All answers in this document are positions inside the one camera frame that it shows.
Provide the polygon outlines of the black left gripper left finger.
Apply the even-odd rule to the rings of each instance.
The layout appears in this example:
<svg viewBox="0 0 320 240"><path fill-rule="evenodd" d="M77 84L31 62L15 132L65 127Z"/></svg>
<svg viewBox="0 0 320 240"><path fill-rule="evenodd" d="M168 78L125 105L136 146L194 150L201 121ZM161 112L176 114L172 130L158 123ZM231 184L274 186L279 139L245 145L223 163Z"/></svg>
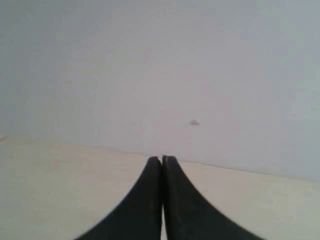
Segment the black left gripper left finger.
<svg viewBox="0 0 320 240"><path fill-rule="evenodd" d="M79 240L160 240L162 231L162 164L149 157L122 201Z"/></svg>

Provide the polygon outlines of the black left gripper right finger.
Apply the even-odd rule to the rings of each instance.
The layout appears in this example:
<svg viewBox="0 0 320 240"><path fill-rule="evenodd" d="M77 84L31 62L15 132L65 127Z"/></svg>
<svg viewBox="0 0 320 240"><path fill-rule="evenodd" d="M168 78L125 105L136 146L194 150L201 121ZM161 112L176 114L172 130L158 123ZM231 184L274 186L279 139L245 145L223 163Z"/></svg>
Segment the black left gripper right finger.
<svg viewBox="0 0 320 240"><path fill-rule="evenodd" d="M163 208L168 240L260 240L211 205L175 156L162 157Z"/></svg>

